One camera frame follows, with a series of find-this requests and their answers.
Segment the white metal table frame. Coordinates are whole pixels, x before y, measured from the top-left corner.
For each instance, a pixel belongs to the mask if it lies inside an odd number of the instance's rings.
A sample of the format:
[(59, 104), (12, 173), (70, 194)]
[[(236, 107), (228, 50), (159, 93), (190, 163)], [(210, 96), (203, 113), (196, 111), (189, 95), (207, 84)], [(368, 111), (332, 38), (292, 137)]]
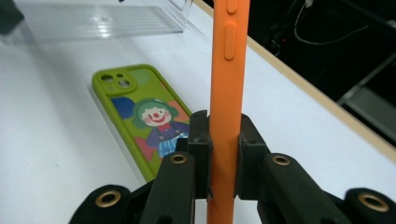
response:
[(396, 50), (336, 103), (396, 146)]

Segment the orange phone case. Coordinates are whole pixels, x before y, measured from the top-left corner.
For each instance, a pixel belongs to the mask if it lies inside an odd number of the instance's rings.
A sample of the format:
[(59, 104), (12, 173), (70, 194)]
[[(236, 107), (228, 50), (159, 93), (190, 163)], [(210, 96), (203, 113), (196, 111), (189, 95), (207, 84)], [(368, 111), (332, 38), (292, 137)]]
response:
[(213, 143), (207, 224), (233, 224), (250, 0), (215, 0), (209, 134)]

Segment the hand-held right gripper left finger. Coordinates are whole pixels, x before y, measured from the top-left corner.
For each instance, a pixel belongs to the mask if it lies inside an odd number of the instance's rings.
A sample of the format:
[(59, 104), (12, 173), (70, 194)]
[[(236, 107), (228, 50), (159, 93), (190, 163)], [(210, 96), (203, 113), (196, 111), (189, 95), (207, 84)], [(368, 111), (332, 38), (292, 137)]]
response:
[(195, 198), (210, 200), (212, 141), (209, 134), (209, 116), (206, 110), (190, 116), (189, 136), (177, 140), (177, 152), (187, 152), (195, 159)]

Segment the green clown print phone case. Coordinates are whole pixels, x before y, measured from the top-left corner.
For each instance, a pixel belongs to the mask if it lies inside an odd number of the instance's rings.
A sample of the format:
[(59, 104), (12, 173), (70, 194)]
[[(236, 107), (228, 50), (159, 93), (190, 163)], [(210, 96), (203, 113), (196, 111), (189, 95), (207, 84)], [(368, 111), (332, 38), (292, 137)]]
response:
[(151, 65), (96, 72), (92, 89), (146, 181), (177, 140), (189, 136), (191, 111)]

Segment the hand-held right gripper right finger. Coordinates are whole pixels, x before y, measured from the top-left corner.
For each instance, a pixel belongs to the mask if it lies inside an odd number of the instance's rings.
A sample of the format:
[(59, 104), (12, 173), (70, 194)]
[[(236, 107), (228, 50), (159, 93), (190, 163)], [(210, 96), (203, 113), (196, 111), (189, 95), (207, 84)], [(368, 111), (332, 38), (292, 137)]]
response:
[(237, 152), (236, 195), (241, 200), (257, 200), (262, 185), (260, 166), (269, 149), (249, 116), (241, 116)]

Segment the clear plastic rack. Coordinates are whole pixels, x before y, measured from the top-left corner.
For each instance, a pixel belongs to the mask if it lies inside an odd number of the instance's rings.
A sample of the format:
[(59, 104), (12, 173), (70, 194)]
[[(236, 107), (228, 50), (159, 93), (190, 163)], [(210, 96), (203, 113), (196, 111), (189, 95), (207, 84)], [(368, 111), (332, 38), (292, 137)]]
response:
[(0, 43), (16, 45), (184, 31), (192, 0), (14, 0), (24, 20)]

